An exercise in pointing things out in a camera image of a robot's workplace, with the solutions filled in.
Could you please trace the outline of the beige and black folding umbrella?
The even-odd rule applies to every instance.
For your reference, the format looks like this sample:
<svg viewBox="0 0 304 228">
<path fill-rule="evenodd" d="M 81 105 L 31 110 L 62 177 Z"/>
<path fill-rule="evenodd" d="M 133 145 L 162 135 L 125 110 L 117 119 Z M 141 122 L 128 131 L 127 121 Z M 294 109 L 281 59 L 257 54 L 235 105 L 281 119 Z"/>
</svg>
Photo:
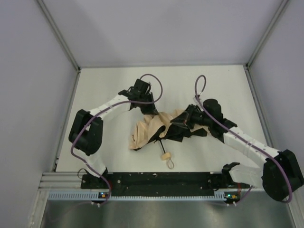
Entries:
<svg viewBox="0 0 304 228">
<path fill-rule="evenodd" d="M 158 114 L 145 114 L 142 120 L 136 122 L 133 133 L 130 136 L 129 149 L 138 151 L 144 146 L 159 142 L 162 150 L 161 160 L 166 162 L 166 166 L 173 170 L 174 154 L 166 150 L 163 141 L 171 140 L 182 142 L 184 138 L 192 136 L 206 137 L 207 131 L 197 124 L 193 129 L 184 129 L 171 123 L 178 115 L 182 114 L 183 109 L 175 109 L 171 113 L 159 112 Z"/>
</svg>

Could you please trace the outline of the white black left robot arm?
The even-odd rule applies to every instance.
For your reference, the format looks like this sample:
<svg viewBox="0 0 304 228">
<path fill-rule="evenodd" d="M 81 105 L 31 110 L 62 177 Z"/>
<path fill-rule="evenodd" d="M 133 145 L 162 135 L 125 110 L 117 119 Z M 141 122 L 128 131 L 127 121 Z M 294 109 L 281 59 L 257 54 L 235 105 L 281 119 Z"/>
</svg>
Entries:
<svg viewBox="0 0 304 228">
<path fill-rule="evenodd" d="M 83 162 L 89 174 L 101 178 L 107 170 L 98 152 L 102 145 L 104 124 L 137 107 L 142 114 L 156 114 L 154 103 L 151 84 L 139 78 L 133 86 L 118 92 L 103 105 L 89 111 L 79 110 L 68 136 L 72 143 L 70 153 Z"/>
</svg>

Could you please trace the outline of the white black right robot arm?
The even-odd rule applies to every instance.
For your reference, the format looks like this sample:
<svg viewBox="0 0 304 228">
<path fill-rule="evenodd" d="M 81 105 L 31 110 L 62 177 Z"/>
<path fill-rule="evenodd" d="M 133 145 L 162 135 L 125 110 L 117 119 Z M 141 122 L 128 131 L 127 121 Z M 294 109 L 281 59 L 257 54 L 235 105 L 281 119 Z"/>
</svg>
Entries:
<svg viewBox="0 0 304 228">
<path fill-rule="evenodd" d="M 257 165 L 250 167 L 239 162 L 224 165 L 222 176 L 227 185 L 244 183 L 264 189 L 276 201 L 289 202 L 292 193 L 304 184 L 304 177 L 292 151 L 279 151 L 247 135 L 236 123 L 224 117 L 216 99 L 188 105 L 185 111 L 171 120 L 171 124 L 188 130 L 197 125 L 207 127 L 214 138 Z"/>
</svg>

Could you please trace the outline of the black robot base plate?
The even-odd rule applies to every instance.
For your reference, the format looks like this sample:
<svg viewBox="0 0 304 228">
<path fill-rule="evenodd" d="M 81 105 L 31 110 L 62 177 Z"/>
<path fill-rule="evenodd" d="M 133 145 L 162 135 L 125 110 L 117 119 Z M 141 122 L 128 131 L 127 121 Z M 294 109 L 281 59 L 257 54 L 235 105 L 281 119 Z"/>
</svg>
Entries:
<svg viewBox="0 0 304 228">
<path fill-rule="evenodd" d="M 116 197 L 213 196 L 219 189 L 248 189 L 248 184 L 226 184 L 221 173 L 113 172 L 103 175 Z"/>
</svg>

